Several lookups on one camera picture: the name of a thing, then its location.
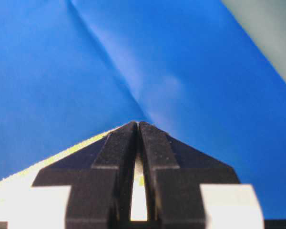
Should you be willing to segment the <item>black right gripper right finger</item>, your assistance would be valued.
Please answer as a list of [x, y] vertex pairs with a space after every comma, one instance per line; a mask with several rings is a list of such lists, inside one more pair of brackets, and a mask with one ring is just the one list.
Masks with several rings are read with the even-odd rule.
[[148, 219], [162, 229], [204, 229], [200, 184], [238, 184], [234, 169], [146, 122], [139, 139]]

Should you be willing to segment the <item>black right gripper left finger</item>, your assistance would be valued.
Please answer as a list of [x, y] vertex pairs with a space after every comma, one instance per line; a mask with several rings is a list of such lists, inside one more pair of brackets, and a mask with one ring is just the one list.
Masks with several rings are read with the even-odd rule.
[[33, 186], [70, 185], [67, 229], [115, 229], [129, 221], [136, 122], [41, 169]]

